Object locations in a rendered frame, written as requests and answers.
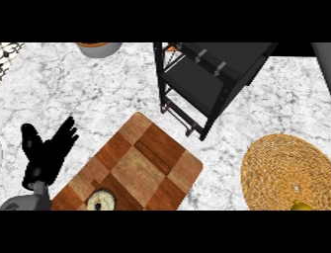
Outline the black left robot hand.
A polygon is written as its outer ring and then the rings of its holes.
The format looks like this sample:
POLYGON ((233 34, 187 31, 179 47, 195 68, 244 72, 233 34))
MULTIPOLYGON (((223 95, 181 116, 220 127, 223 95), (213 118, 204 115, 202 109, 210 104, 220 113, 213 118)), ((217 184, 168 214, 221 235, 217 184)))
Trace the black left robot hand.
POLYGON ((63 158, 71 151, 78 139, 74 127, 74 118, 68 117, 60 124, 50 139, 41 140, 35 127, 31 124, 22 124, 22 150, 28 158, 28 165, 22 186, 26 190, 34 190, 37 181, 48 186, 54 182, 63 158))

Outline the black tiered shelf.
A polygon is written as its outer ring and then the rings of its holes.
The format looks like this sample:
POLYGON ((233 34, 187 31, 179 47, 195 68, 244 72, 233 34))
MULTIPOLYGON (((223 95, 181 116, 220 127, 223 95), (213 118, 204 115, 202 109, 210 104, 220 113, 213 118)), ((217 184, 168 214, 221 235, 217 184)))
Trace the black tiered shelf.
POLYGON ((275 42, 153 43, 161 113, 174 112, 204 140, 217 117, 258 74, 275 42), (167 97, 174 91, 207 118, 201 126, 167 97))

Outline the round woven wicker placemat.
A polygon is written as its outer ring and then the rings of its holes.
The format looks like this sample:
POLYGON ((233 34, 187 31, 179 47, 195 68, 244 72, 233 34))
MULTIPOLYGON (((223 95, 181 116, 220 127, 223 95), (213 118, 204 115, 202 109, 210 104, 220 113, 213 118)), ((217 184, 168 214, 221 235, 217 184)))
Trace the round woven wicker placemat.
POLYGON ((251 211, 288 211, 294 202, 331 211, 331 160, 298 137, 269 134, 244 155, 241 187, 251 211))

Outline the yellow bell pepper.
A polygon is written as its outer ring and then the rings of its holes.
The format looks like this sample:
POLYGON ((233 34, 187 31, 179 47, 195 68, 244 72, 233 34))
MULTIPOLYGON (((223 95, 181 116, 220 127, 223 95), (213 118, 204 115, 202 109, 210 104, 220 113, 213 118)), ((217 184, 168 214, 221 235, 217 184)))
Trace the yellow bell pepper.
POLYGON ((312 207, 306 203, 301 203, 300 201, 292 202, 292 206, 289 209, 292 211, 312 211, 312 207))

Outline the brown checkered wooden cutting board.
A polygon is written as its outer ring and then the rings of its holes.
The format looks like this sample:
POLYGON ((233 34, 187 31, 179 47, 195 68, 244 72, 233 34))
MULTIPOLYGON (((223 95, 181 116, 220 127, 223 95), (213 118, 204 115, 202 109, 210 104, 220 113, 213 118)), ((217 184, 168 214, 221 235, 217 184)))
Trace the brown checkered wooden cutting board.
POLYGON ((93 193, 106 190, 116 210, 174 210, 201 169, 196 157, 136 113, 56 194, 51 209, 85 209, 93 193))

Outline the grey pot with orange rim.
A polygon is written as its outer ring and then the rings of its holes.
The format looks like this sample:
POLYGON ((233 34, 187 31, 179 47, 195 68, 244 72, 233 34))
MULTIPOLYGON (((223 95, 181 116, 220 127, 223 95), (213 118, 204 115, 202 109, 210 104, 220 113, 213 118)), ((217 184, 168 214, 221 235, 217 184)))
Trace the grey pot with orange rim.
POLYGON ((90 58, 105 58, 112 55, 121 47, 119 42, 78 42, 81 53, 90 58))

